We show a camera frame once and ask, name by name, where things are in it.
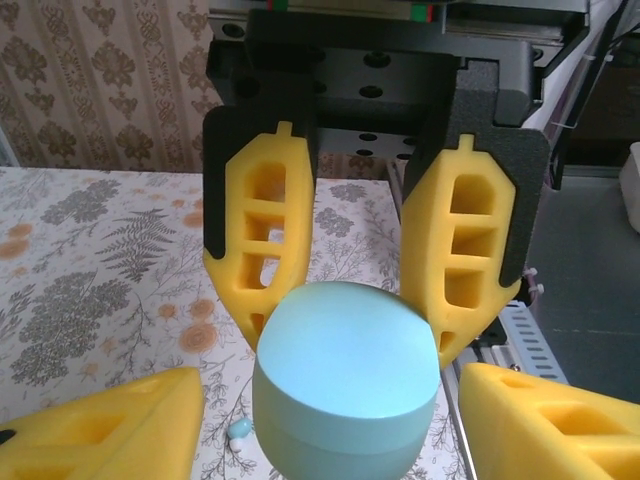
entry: table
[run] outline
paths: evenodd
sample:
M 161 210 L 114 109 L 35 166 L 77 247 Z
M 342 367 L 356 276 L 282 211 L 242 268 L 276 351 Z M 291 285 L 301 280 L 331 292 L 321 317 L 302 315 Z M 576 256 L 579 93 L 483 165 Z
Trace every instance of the table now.
M 0 168 L 0 423 L 181 365 L 206 395 L 192 479 L 280 480 L 251 435 L 254 355 L 202 266 L 200 175 Z M 386 182 L 318 180 L 308 281 L 398 287 Z M 458 480 L 442 388 L 406 480 Z

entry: light blue jar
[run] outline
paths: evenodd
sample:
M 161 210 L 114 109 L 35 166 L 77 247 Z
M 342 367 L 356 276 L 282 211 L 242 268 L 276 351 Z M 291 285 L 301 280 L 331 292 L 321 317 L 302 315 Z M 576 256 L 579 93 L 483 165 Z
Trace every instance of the light blue jar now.
M 293 290 L 256 352 L 253 420 L 287 480 L 399 480 L 427 436 L 440 381 L 428 323 L 382 290 Z

